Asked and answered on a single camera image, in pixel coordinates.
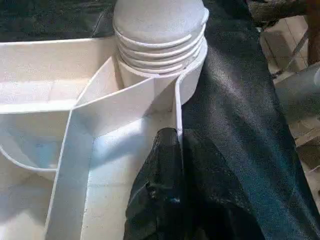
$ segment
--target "black cloth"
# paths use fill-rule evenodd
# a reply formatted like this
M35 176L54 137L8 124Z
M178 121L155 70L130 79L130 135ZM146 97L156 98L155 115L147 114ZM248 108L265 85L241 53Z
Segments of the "black cloth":
M134 180L123 239L183 240L184 188L177 132L164 128Z
M264 240L236 175L214 143L195 130L183 133L183 162L194 240Z
M208 55L182 107L183 128L224 156L266 239L320 239L320 216L248 8L241 0L204 3Z

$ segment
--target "white dome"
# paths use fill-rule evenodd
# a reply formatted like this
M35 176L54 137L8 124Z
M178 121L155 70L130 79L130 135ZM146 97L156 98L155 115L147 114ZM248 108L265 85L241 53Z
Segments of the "white dome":
M118 0L113 23L128 39L161 44L201 28L204 15L202 0Z

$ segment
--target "white plastic tray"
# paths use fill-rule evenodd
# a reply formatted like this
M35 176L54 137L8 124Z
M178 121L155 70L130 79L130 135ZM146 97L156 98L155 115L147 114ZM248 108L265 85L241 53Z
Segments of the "white plastic tray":
M117 59L113 37L0 44L0 239L121 240L157 131L181 139L207 48L159 76Z

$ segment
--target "dark leather surface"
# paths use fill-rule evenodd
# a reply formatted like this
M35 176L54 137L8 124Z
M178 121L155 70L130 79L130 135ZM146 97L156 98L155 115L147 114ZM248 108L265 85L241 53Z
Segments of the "dark leather surface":
M0 0L0 42L111 36L116 1Z
M187 129L183 157L193 228L206 238L194 240L264 240L252 205L238 178L214 143Z
M208 56L183 127L212 141L266 239L320 239L320 217L281 113L259 34L241 0L205 1ZM242 12L241 16L226 6Z

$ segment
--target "black fabric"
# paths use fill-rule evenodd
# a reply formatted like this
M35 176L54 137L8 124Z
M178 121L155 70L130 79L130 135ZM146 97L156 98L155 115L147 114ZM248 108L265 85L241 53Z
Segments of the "black fabric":
M0 0L0 41L111 36L116 1Z
M239 19L225 9L245 13L243 1L223 2L211 7L212 1L204 1L210 10L208 55L197 89L182 107L183 128L212 141L224 156L266 239L319 239L319 213L259 34L248 20L249 11Z
M188 129L183 156L193 227L209 240L264 240L251 203L213 142Z
M124 240L183 240L181 150L173 128L160 130L139 171L126 210Z

